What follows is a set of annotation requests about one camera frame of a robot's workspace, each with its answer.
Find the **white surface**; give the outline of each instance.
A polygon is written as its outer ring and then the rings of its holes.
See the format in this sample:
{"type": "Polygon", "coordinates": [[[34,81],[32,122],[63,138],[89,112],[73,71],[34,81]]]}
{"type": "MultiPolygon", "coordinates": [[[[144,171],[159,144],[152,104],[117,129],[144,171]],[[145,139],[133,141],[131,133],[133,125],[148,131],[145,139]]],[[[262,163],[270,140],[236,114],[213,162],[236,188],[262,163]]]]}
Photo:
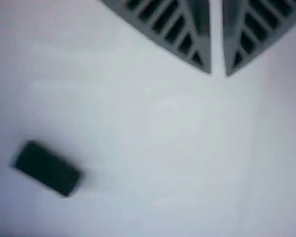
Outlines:
{"type": "Polygon", "coordinates": [[[224,78],[93,0],[0,0],[0,233],[296,237],[296,28],[224,78]],[[8,168],[39,139],[87,171],[70,199],[8,168]]]}

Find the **black rectangular object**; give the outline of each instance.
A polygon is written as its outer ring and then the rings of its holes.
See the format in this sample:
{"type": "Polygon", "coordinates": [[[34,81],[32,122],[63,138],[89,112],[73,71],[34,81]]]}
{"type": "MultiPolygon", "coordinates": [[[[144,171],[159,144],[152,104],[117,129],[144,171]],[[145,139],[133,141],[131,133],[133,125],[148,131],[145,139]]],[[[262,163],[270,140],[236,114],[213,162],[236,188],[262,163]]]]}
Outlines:
{"type": "Polygon", "coordinates": [[[27,143],[13,166],[66,197],[82,178],[81,171],[37,142],[27,143]]]}

